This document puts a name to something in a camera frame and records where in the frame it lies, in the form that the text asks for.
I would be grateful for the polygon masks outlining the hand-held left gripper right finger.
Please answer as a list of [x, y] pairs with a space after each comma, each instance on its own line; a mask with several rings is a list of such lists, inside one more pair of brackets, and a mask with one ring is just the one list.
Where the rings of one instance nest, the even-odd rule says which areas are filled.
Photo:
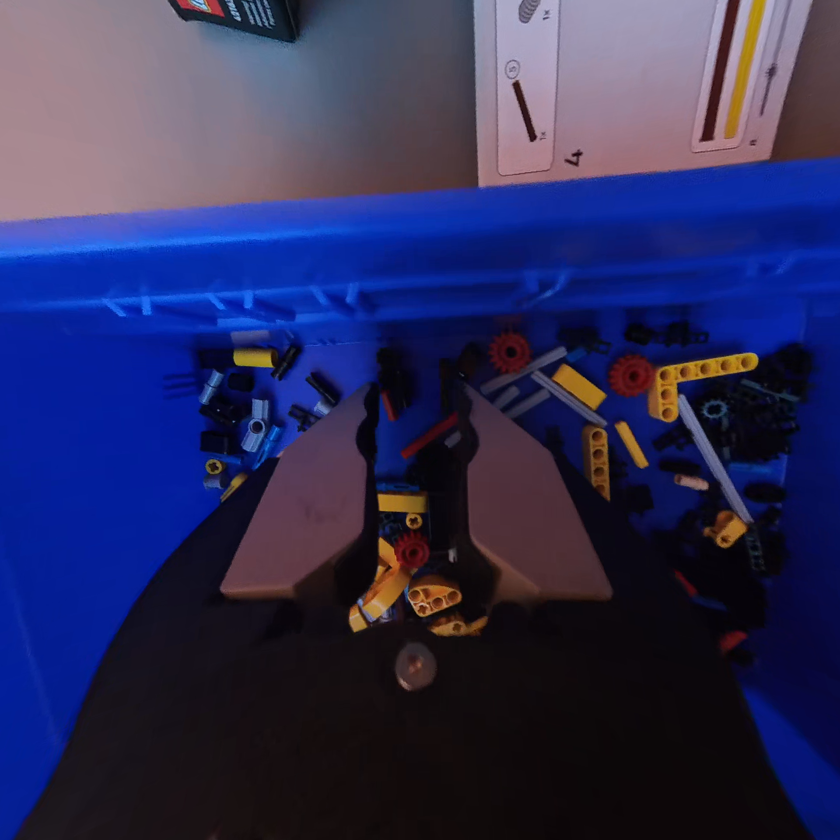
[[470, 385], [455, 398], [457, 566], [470, 602], [609, 602], [613, 587], [550, 451]]

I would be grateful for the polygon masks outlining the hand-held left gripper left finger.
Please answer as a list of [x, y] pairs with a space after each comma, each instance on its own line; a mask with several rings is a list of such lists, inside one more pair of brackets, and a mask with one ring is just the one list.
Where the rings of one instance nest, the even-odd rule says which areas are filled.
[[351, 606], [372, 584], [380, 389], [364, 384], [289, 444], [220, 586], [229, 600]]

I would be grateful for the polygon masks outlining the long black lego beam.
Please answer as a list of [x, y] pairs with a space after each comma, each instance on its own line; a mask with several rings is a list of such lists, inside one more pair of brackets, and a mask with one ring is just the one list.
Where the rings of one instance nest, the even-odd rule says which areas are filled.
[[455, 410], [455, 396], [459, 383], [469, 383], [475, 375], [476, 355], [464, 348], [455, 360], [443, 358], [438, 363], [438, 392], [440, 408], [445, 418]]

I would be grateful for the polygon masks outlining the blue plastic bin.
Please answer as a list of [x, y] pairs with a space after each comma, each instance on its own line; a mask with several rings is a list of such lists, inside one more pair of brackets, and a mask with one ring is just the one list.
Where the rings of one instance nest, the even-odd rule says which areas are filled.
[[[577, 502], [616, 616], [360, 631], [220, 585], [283, 450], [376, 384], [378, 329], [561, 327], [623, 352], [690, 321], [812, 353], [789, 557], [754, 659], [721, 655]], [[2, 225], [2, 838], [838, 838], [838, 160]]]

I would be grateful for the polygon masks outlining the pile of loose lego pieces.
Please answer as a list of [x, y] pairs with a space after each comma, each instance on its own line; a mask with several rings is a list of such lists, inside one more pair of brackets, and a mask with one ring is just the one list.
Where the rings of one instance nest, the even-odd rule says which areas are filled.
[[[421, 339], [420, 326], [387, 324], [377, 330], [376, 356], [367, 355], [390, 422], [412, 411], [415, 368], [430, 375], [433, 361], [457, 358], [455, 338], [437, 325]], [[574, 411], [581, 417], [582, 478], [572, 481], [572, 491], [587, 487], [576, 503], [586, 509], [584, 523], [597, 545], [609, 542], [618, 551], [609, 565], [631, 575], [633, 593], [619, 603], [639, 609], [642, 595], [653, 594], [629, 563], [627, 520], [665, 509], [673, 526], [654, 529], [640, 543], [643, 560], [668, 574], [673, 584], [666, 590], [681, 592], [721, 655], [749, 666], [749, 638], [766, 627], [772, 582], [790, 555], [781, 526], [786, 491], [777, 480], [757, 477], [725, 489], [722, 471], [767, 466], [790, 454], [812, 353], [799, 343], [773, 353], [723, 353], [690, 321], [665, 330], [632, 322], [623, 352], [591, 364], [609, 385], [607, 397], [580, 365], [592, 354], [610, 354], [611, 342], [589, 324], [563, 326], [556, 338], [563, 351], [540, 367], [519, 329], [477, 333], [460, 352], [473, 351], [476, 372], [494, 368], [482, 392], [498, 397], [497, 408], [516, 424], [544, 403], [580, 404]], [[475, 375], [464, 384], [476, 387]], [[491, 639], [612, 620], [614, 602], [482, 607], [468, 600], [454, 536], [456, 406], [448, 418], [438, 412], [440, 423], [404, 447], [406, 476], [397, 477], [403, 484], [388, 484], [389, 476], [380, 484], [380, 558], [372, 584], [350, 608], [351, 628], [407, 620], [438, 636]]]

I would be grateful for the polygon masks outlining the white lego instruction booklet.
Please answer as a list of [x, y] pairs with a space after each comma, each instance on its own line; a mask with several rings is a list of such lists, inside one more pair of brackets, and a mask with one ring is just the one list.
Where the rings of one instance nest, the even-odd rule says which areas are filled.
[[479, 186], [767, 161], [811, 9], [474, 2]]

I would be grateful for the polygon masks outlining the black cardboard lego box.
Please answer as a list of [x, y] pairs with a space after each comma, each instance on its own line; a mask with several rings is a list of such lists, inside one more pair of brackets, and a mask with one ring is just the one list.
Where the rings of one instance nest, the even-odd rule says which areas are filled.
[[202, 22], [235, 31], [294, 43], [300, 34], [299, 1], [169, 1], [186, 22]]

